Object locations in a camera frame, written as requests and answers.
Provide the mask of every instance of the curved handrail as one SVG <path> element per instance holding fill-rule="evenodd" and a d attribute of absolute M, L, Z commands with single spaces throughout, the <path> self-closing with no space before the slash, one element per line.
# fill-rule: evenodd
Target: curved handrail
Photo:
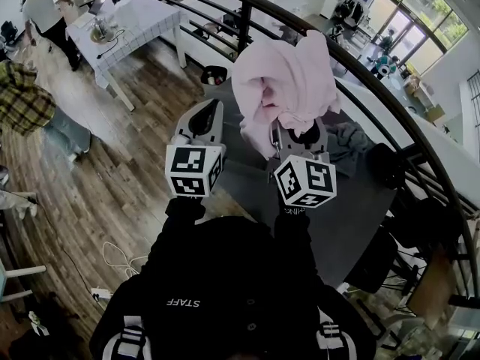
<path fill-rule="evenodd" d="M 308 30 L 317 30 L 310 23 L 305 22 L 293 13 L 284 10 L 282 7 L 267 0 L 239 0 L 242 6 L 256 8 L 264 14 L 282 22 L 291 29 L 294 29 L 302 35 L 306 35 Z M 450 205 L 457 210 L 463 218 L 462 236 L 469 256 L 469 264 L 472 272 L 473 292 L 475 297 L 479 297 L 478 268 L 476 263 L 475 248 L 473 246 L 472 236 L 464 217 L 463 207 L 458 198 L 452 181 L 450 180 L 442 162 L 431 144 L 427 141 L 425 135 L 420 130 L 412 117 L 405 108 L 398 102 L 395 96 L 362 65 L 358 60 L 352 57 L 345 49 L 326 37 L 328 51 L 330 56 L 340 62 L 353 76 L 355 76 L 367 89 L 369 89 L 381 102 L 395 119 L 402 125 L 403 129 L 409 134 L 413 142 L 418 146 L 420 152 L 426 157 L 439 184 L 442 186 L 445 196 Z"/>

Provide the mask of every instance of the checkered tablecloth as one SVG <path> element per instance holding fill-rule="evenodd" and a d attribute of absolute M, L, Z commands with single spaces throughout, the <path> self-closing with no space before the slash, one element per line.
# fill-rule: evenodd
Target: checkered tablecloth
<path fill-rule="evenodd" d="M 115 41 L 104 45 L 94 43 L 90 39 L 92 22 L 82 28 L 75 23 L 67 27 L 70 35 L 85 60 L 91 65 L 95 72 L 97 84 L 102 88 L 108 86 L 103 72 L 108 71 L 116 63 L 131 54 L 142 45 L 157 38 L 160 34 L 172 30 L 175 26 L 187 17 L 178 8 L 172 7 L 158 0 L 130 0 L 133 12 L 138 19 L 132 28 L 117 27 L 115 32 L 124 29 L 124 33 L 118 36 L 118 43 Z M 97 17 L 104 18 L 109 24 L 115 25 L 115 5 L 112 0 L 105 0 Z"/>

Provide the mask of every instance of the railing post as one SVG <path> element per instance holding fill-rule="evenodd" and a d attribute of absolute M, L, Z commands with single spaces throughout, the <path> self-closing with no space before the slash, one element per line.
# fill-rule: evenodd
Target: railing post
<path fill-rule="evenodd" d="M 238 54 L 247 47 L 248 30 L 250 29 L 250 18 L 252 7 L 247 3 L 241 5 L 240 26 L 238 28 Z"/>

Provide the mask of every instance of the table leg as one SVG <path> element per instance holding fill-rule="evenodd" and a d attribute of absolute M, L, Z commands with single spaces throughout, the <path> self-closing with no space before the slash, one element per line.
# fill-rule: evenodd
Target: table leg
<path fill-rule="evenodd" d="M 21 299 L 22 297 L 30 296 L 30 295 L 33 295 L 33 292 L 31 290 L 14 293 L 12 295 L 3 296 L 0 299 L 0 303 L 11 302 L 12 300 Z"/>
<path fill-rule="evenodd" d="M 125 92 L 122 91 L 120 85 L 116 82 L 111 73 L 108 70 L 105 70 L 103 72 L 103 76 L 105 77 L 106 81 L 108 81 L 108 83 L 112 86 L 118 97 L 121 98 L 121 101 L 123 101 L 124 104 L 127 106 L 128 110 L 133 111 L 135 109 L 135 106 L 130 102 L 127 95 L 125 94 Z"/>
<path fill-rule="evenodd" d="M 175 25 L 173 28 L 173 34 L 175 36 L 175 45 L 177 47 L 178 62 L 180 67 L 187 67 L 187 60 L 185 59 L 185 52 L 183 50 L 182 42 L 182 30 L 180 29 L 180 24 Z"/>
<path fill-rule="evenodd" d="M 18 278 L 19 276 L 33 275 L 34 273 L 45 272 L 47 267 L 45 265 L 40 265 L 38 267 L 24 268 L 24 269 L 14 269 L 13 271 L 5 271 L 6 278 Z"/>

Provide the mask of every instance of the black jacket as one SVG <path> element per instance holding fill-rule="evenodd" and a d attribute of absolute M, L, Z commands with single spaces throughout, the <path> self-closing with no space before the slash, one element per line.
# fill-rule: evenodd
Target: black jacket
<path fill-rule="evenodd" d="M 204 208 L 194 199 L 173 199 L 166 213 L 148 262 L 117 289 L 94 332 L 94 359 L 124 316 L 142 317 L 153 359 L 326 359 L 319 308 L 353 339 L 358 359 L 374 357 L 361 317 L 317 276 L 305 213 L 280 215 L 275 238 L 243 217 L 195 225 Z"/>

